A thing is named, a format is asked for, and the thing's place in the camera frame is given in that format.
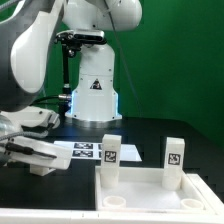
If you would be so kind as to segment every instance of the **black cable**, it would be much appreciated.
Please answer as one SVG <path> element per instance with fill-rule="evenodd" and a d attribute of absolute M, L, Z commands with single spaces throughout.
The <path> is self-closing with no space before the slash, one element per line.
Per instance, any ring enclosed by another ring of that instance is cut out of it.
<path fill-rule="evenodd" d="M 40 103 L 33 103 L 31 105 L 59 105 L 60 102 L 57 103 L 48 103 L 48 102 L 40 102 Z"/>
<path fill-rule="evenodd" d="M 142 107 L 141 107 L 141 103 L 140 103 L 140 100 L 138 98 L 138 94 L 136 92 L 136 89 L 134 87 L 134 84 L 132 82 L 131 74 L 130 74 L 130 71 L 129 71 L 129 68 L 128 68 L 128 64 L 127 64 L 127 61 L 126 61 L 126 58 L 125 58 L 125 55 L 124 55 L 124 51 L 123 51 L 122 45 L 120 43 L 119 37 L 117 35 L 116 28 L 115 28 L 115 25 L 114 25 L 114 20 L 113 20 L 112 14 L 111 14 L 111 12 L 109 10 L 109 6 L 108 6 L 106 0 L 104 0 L 104 3 L 105 3 L 105 6 L 108 9 L 108 15 L 110 17 L 111 25 L 113 27 L 113 32 L 114 32 L 115 40 L 116 40 L 116 43 L 117 43 L 118 48 L 120 49 L 121 60 L 123 62 L 124 69 L 125 69 L 125 74 L 127 76 L 129 85 L 131 87 L 131 91 L 132 91 L 132 93 L 134 95 L 134 98 L 135 98 L 135 101 L 136 101 L 136 104 L 137 104 L 137 107 L 138 107 L 139 117 L 142 117 Z"/>
<path fill-rule="evenodd" d="M 58 95 L 45 96 L 45 97 L 39 98 L 37 100 L 34 100 L 32 104 L 36 104 L 36 103 L 46 101 L 46 100 L 51 100 L 51 99 L 58 99 Z"/>

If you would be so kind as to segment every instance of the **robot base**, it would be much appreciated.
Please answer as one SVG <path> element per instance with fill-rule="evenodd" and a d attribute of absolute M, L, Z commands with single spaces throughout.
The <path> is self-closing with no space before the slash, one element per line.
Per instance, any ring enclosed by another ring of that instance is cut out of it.
<path fill-rule="evenodd" d="M 84 128 L 113 128 L 113 127 L 119 127 L 121 125 L 122 116 L 111 121 L 86 121 L 86 120 L 79 120 L 76 118 L 66 117 L 65 122 L 70 124 L 75 124 L 79 127 L 84 127 Z"/>

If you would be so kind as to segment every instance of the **white block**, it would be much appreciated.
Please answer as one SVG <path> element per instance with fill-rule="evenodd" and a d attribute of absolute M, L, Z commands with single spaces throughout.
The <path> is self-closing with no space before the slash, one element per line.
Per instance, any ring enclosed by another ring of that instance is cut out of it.
<path fill-rule="evenodd" d="M 101 185 L 114 188 L 119 180 L 121 136 L 104 135 L 101 158 Z"/>

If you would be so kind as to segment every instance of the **white cylinder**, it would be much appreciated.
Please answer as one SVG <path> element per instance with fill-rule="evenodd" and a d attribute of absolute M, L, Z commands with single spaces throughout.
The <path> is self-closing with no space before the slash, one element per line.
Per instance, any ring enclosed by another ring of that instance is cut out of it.
<path fill-rule="evenodd" d="M 200 211 L 204 209 L 204 204 L 198 200 L 186 198 L 181 200 L 180 208 L 184 210 Z"/>
<path fill-rule="evenodd" d="M 103 206 L 108 208 L 125 208 L 126 200 L 119 196 L 108 196 L 104 198 Z"/>

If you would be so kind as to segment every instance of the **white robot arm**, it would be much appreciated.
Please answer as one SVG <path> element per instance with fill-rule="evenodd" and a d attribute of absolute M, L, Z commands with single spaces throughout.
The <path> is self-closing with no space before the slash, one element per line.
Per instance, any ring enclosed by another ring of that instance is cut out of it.
<path fill-rule="evenodd" d="M 0 111 L 23 110 L 39 94 L 49 49 L 66 6 L 67 0 L 24 0 L 12 17 L 0 23 Z M 70 149 L 23 137 L 35 134 L 21 131 L 16 116 L 9 120 L 5 112 L 0 115 L 2 155 L 38 166 L 68 168 Z"/>
<path fill-rule="evenodd" d="M 63 21 L 72 30 L 88 33 L 131 30 L 141 17 L 139 0 L 70 0 Z M 122 116 L 113 89 L 113 49 L 108 44 L 93 44 L 83 45 L 80 52 L 79 83 L 72 93 L 71 110 L 65 114 L 67 120 L 83 127 L 119 125 Z"/>

